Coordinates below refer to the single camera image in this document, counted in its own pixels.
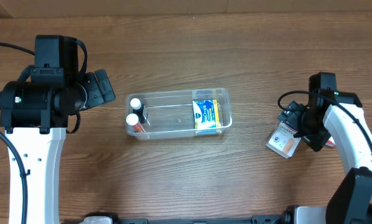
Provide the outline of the red small box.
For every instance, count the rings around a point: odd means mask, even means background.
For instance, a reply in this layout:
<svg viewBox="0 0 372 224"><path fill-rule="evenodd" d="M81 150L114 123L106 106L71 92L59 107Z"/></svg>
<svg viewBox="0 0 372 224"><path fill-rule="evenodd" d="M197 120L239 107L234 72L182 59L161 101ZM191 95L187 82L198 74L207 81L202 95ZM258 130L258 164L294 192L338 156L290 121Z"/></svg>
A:
<svg viewBox="0 0 372 224"><path fill-rule="evenodd" d="M332 137L330 137L327 142L325 143L326 146L333 147L335 146L335 141Z"/></svg>

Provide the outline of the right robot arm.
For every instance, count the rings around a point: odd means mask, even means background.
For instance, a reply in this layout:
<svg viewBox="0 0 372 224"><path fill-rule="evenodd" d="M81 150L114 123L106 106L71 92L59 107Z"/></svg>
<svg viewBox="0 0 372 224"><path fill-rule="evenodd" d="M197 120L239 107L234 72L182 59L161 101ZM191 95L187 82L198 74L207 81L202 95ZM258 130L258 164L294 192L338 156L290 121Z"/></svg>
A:
<svg viewBox="0 0 372 224"><path fill-rule="evenodd" d="M372 134L357 94L338 91L333 73L309 78L306 105L282 107L278 119L315 152L333 139L345 178L326 207L287 207L279 223L372 223Z"/></svg>

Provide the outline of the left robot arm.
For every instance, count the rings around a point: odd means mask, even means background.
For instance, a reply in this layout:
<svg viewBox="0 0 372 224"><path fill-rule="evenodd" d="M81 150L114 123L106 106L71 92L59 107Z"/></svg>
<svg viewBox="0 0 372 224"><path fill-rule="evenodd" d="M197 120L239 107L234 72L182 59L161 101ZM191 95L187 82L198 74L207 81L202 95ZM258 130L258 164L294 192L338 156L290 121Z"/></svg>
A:
<svg viewBox="0 0 372 224"><path fill-rule="evenodd" d="M68 119L116 98L104 70L78 60L81 40L38 35L35 61L0 92L10 166L9 222L58 223L60 158Z"/></svg>

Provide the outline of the orange tube white cap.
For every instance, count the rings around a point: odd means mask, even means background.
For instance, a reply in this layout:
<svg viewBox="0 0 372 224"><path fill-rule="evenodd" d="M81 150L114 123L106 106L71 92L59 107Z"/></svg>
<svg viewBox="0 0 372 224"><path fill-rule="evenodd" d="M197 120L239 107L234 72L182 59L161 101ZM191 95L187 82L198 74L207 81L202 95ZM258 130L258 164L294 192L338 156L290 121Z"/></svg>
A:
<svg viewBox="0 0 372 224"><path fill-rule="evenodd" d="M146 132L146 130L143 128L142 124L139 121L138 115L136 115L134 113L131 113L131 114L127 115L126 123L127 123L127 125L132 127L133 130L135 130L135 132L137 132L137 133L145 133Z"/></svg>

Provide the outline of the black tube white cap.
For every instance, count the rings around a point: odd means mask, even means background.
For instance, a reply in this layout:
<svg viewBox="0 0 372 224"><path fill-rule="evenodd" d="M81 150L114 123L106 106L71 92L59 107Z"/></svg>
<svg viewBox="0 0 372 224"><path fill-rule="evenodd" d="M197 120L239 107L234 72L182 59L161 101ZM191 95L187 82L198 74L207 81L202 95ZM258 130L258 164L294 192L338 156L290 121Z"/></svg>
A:
<svg viewBox="0 0 372 224"><path fill-rule="evenodd" d="M145 123L147 121L147 110L142 101L139 98L133 98L130 101L130 105L133 109L133 113L138 116L139 122Z"/></svg>

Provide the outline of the blue yellow VapoDrops box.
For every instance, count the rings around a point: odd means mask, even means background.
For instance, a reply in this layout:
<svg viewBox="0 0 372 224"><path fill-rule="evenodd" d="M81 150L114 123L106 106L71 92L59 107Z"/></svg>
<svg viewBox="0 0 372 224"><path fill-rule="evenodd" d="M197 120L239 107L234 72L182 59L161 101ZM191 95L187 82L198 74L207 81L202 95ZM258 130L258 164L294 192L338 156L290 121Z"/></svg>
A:
<svg viewBox="0 0 372 224"><path fill-rule="evenodd" d="M197 130L221 127L217 100L193 100L194 126Z"/></svg>

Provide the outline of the white Hansaplast plaster box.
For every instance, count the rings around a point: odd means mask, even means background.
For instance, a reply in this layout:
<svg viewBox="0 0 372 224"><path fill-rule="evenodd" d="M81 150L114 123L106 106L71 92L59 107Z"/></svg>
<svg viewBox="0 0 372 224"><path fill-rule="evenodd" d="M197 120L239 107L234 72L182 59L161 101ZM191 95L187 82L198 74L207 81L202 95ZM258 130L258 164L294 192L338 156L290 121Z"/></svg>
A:
<svg viewBox="0 0 372 224"><path fill-rule="evenodd" d="M295 138L296 131L286 123L279 122L270 138L266 142L266 147L276 152L285 159L289 159L298 148L301 138Z"/></svg>

